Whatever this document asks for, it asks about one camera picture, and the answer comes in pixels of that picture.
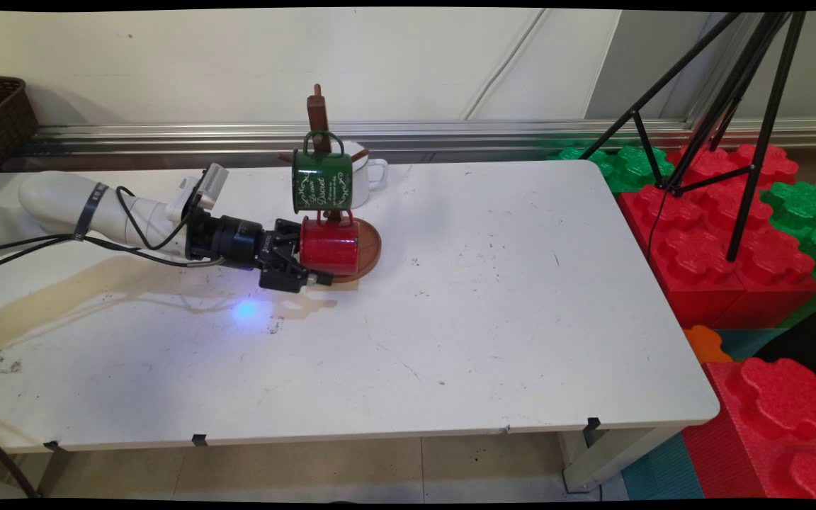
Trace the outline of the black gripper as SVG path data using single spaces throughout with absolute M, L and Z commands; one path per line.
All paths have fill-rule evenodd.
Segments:
M 279 293 L 300 293 L 303 287 L 331 286 L 334 274 L 312 270 L 295 255 L 299 251 L 302 223 L 277 219 L 272 229 L 239 217 L 213 217 L 197 209 L 187 222 L 187 256 L 221 259 L 220 265 L 259 271 L 259 287 Z

